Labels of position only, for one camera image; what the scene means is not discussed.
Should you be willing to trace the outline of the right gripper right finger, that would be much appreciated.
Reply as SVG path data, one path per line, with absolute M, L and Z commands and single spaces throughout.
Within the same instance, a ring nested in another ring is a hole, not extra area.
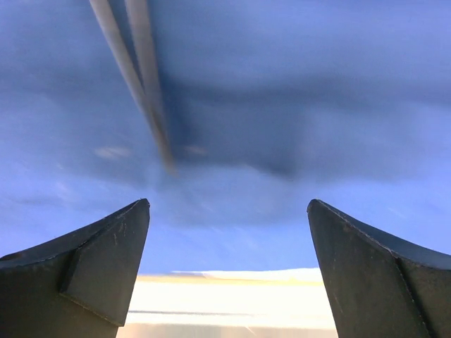
M 313 199 L 309 227 L 339 337 L 449 337 L 450 256 Z

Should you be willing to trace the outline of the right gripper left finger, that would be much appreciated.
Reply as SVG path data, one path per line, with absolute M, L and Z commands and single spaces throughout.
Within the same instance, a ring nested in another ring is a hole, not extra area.
M 115 337 L 149 228 L 137 200 L 90 225 L 1 257 L 2 337 Z

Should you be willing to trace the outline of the blue surgical cloth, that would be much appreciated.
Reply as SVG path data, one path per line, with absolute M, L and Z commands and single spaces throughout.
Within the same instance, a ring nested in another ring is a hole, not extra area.
M 449 1 L 150 1 L 175 163 L 88 1 L 1 2 L 1 253 L 146 198 L 142 273 L 317 264 L 321 199 L 450 252 Z

